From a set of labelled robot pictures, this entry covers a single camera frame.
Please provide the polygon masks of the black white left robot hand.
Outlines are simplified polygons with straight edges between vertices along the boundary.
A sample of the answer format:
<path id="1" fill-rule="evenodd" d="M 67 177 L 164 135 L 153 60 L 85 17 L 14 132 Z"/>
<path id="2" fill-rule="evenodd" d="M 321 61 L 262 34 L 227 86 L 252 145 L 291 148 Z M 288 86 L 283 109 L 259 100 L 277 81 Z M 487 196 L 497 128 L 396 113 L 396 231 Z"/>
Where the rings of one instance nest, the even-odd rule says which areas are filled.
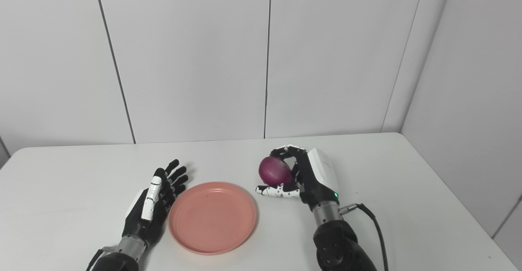
<path id="1" fill-rule="evenodd" d="M 149 187 L 138 194 L 130 208 L 122 236 L 136 236 L 147 248 L 158 243 L 172 205 L 186 190 L 187 170 L 178 159 L 171 161 L 166 169 L 156 169 Z"/>

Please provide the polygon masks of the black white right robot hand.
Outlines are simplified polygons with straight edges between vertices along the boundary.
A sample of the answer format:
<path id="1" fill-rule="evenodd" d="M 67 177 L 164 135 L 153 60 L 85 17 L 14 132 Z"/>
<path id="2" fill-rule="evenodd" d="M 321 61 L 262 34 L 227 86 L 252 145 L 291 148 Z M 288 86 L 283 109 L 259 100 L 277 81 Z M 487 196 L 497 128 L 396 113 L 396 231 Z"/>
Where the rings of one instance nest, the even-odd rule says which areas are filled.
<path id="1" fill-rule="evenodd" d="M 300 198 L 310 210 L 333 202 L 339 205 L 338 181 L 328 156 L 317 148 L 307 151 L 291 144 L 273 149 L 263 159 L 259 173 L 283 171 L 282 181 L 264 181 L 255 192 L 276 198 Z"/>

